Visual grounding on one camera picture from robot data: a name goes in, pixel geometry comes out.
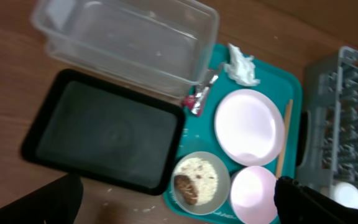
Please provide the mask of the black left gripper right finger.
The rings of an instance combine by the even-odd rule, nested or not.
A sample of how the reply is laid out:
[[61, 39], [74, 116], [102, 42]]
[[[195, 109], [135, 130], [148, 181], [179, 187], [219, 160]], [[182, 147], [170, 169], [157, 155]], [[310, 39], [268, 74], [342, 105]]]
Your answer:
[[274, 203], [282, 224], [358, 224], [358, 209], [347, 208], [288, 176], [276, 181]]

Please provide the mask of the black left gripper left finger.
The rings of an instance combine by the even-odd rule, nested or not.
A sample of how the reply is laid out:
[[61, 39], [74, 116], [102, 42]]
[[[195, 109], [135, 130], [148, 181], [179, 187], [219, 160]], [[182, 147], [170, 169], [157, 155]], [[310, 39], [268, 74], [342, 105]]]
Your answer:
[[0, 224], [73, 224], [83, 191], [80, 176], [67, 174], [0, 208]]

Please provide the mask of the wooden chopstick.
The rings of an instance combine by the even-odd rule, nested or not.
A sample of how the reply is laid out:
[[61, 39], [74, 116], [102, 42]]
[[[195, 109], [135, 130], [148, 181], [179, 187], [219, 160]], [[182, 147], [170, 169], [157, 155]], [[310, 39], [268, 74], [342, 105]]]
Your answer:
[[285, 125], [285, 132], [284, 132], [284, 142], [282, 146], [282, 150], [280, 151], [278, 157], [277, 157], [277, 166], [275, 169], [275, 177], [276, 179], [279, 179], [283, 172], [283, 166], [285, 162], [285, 152], [287, 148], [287, 139], [288, 139], [288, 133], [290, 129], [290, 122], [291, 122], [291, 113], [293, 108], [293, 100], [290, 99], [288, 101], [288, 104], [285, 108], [285, 116], [284, 116], [284, 125]]

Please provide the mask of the small pink bowl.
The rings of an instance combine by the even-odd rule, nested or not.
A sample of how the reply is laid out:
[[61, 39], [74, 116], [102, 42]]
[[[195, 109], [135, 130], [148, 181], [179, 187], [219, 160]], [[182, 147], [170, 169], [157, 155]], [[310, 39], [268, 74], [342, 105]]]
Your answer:
[[261, 166], [246, 167], [232, 177], [229, 203], [246, 224], [269, 224], [277, 215], [274, 202], [276, 177]]

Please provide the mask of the white cup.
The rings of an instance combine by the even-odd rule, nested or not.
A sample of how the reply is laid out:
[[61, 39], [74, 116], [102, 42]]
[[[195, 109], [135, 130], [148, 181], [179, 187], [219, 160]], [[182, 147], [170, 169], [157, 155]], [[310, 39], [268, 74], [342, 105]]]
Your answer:
[[358, 189], [348, 182], [335, 182], [331, 186], [330, 198], [347, 208], [358, 209]]

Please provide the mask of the large white plate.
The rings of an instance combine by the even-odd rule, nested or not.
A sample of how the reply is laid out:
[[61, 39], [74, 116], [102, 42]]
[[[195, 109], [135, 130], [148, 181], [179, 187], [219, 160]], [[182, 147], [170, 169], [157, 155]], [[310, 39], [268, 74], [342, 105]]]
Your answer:
[[225, 96], [214, 116], [219, 145], [243, 166], [264, 166], [282, 150], [285, 125], [275, 103], [259, 91], [242, 89]]

